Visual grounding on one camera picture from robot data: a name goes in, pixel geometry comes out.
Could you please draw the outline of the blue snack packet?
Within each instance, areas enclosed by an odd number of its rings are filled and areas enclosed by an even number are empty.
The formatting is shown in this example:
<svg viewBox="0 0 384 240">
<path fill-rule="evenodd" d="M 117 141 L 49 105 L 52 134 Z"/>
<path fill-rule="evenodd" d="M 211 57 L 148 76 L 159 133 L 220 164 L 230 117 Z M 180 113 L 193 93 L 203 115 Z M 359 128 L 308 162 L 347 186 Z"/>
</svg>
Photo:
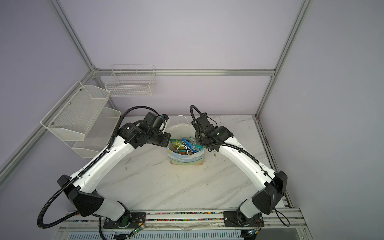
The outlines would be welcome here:
<svg viewBox="0 0 384 240">
<path fill-rule="evenodd" d="M 183 142 L 183 144 L 187 147 L 187 149 L 188 149 L 189 152 L 192 152 L 192 153 L 197 153 L 197 152 L 199 152 L 199 150 L 195 147 L 195 145 L 193 145 L 192 143 L 190 143 L 188 140 L 186 140 L 186 139 L 182 139 L 182 142 Z"/>
</svg>

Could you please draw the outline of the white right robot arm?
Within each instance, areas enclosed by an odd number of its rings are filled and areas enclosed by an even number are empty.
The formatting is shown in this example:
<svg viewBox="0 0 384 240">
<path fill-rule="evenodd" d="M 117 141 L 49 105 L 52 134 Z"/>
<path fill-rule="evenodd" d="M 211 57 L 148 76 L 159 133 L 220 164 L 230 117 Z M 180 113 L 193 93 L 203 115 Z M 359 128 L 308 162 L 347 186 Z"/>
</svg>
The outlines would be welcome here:
<svg viewBox="0 0 384 240">
<path fill-rule="evenodd" d="M 257 192 L 236 210 L 239 226 L 249 225 L 254 216 L 269 215 L 286 192 L 288 176 L 265 166 L 250 154 L 227 128 L 209 126 L 202 130 L 195 124 L 196 138 L 203 148 L 216 151 L 231 160 L 251 180 Z"/>
</svg>

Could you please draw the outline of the teal Fox's candy bag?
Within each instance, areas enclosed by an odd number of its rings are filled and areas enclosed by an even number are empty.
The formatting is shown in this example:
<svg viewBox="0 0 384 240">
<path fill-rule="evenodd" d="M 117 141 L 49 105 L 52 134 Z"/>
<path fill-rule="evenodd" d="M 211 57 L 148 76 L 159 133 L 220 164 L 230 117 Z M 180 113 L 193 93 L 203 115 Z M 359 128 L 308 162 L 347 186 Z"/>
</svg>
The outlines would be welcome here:
<svg viewBox="0 0 384 240">
<path fill-rule="evenodd" d="M 191 143 L 191 146 L 192 146 L 192 151 L 194 153 L 200 152 L 200 151 L 202 151 L 204 149 L 202 146 L 198 145 L 196 142 L 190 141 L 190 143 Z"/>
</svg>

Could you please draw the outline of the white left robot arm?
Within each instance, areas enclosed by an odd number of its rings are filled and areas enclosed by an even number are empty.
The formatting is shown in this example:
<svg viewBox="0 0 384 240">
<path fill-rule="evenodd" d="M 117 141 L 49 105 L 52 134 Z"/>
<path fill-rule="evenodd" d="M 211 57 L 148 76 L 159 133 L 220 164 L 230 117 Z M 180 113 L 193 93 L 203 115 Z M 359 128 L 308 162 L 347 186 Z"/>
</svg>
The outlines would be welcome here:
<svg viewBox="0 0 384 240">
<path fill-rule="evenodd" d="M 114 135 L 114 139 L 81 170 L 71 176 L 62 176 L 58 183 L 75 206 L 79 215 L 97 215 L 126 226 L 131 212 L 119 201 L 100 195 L 96 188 L 101 180 L 126 156 L 145 144 L 165 148 L 171 135 L 165 131 L 167 122 L 158 124 L 127 123 Z"/>
</svg>

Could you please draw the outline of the green candy bag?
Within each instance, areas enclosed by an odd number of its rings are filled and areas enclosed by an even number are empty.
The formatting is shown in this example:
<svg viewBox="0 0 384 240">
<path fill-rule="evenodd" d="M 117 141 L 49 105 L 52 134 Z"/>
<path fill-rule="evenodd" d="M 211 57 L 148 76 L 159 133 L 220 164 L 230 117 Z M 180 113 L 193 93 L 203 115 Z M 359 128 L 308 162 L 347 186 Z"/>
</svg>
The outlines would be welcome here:
<svg viewBox="0 0 384 240">
<path fill-rule="evenodd" d="M 183 146 L 184 143 L 181 140 L 178 139 L 170 139 L 170 144 L 173 146 L 173 148 L 176 150 L 180 146 Z"/>
</svg>

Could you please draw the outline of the white printed paper bag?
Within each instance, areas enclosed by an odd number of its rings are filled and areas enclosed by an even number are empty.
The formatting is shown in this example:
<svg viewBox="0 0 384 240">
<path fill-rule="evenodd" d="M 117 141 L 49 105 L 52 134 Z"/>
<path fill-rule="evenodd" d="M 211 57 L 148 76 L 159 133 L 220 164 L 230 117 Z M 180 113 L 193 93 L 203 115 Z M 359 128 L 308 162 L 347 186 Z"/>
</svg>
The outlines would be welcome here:
<svg viewBox="0 0 384 240">
<path fill-rule="evenodd" d="M 178 115 L 177 124 L 167 127 L 171 134 L 167 155 L 171 165 L 198 166 L 204 163 L 204 149 L 197 143 L 195 128 L 187 117 Z"/>
</svg>

